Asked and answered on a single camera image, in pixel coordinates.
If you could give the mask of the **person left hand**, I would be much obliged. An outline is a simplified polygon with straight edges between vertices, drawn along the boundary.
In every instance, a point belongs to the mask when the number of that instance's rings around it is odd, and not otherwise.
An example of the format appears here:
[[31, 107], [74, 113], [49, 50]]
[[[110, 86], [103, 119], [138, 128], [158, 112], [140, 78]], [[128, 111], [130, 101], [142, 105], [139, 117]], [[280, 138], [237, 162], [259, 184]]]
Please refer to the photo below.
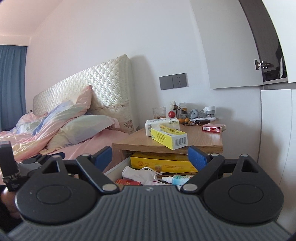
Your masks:
[[15, 202], [16, 192], [10, 192], [6, 187], [1, 192], [1, 202], [6, 206], [12, 218], [20, 219], [20, 213]]

